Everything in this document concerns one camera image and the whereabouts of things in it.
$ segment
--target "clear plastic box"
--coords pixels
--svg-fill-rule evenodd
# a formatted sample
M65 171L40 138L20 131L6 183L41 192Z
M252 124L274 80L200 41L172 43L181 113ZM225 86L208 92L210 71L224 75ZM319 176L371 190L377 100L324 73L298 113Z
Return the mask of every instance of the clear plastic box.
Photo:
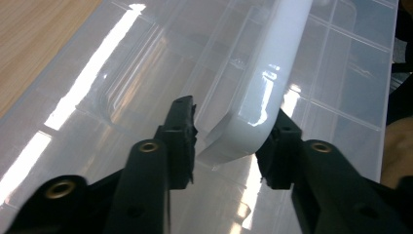
M312 1L103 1L0 121L0 230L46 180L94 182L121 169L175 98L194 96L202 143L257 64L282 3L295 4L284 12L294 20ZM315 0L289 81L278 85L304 138L334 143L376 180L396 4ZM172 233L300 233L289 191L260 183L253 155L213 169L197 162L194 177L172 192Z

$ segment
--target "wooden table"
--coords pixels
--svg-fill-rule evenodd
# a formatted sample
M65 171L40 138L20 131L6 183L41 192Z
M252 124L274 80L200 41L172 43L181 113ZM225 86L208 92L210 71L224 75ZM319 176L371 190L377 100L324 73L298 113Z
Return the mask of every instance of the wooden table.
M0 0L0 117L101 0Z

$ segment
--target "wooden surface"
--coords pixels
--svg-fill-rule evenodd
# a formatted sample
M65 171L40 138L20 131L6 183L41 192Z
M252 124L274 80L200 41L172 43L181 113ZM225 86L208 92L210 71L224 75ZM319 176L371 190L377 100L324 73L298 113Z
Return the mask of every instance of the wooden surface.
M101 0L0 0L0 117Z

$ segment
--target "transparent plastic container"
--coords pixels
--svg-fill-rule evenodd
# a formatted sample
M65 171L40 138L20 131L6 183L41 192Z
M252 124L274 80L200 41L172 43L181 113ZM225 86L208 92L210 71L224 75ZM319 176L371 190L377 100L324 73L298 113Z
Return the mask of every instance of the transparent plastic container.
M253 153L271 120L259 125L259 137L236 135L251 139L248 149L215 155L234 148L220 131L227 129L216 127L228 126L225 117L242 116L243 106L251 106L249 116L264 116L268 86L248 92L254 74L274 80L269 119L281 105L305 139L334 143L377 180L397 1L311 4L103 1L0 121L0 231L43 182L75 174L92 183L123 168L131 146L153 137L170 103L192 95L199 157L195 183L171 193L172 233L300 233L289 191L260 183L253 155L231 161ZM286 31L272 34L280 22ZM259 104L243 105L246 94Z

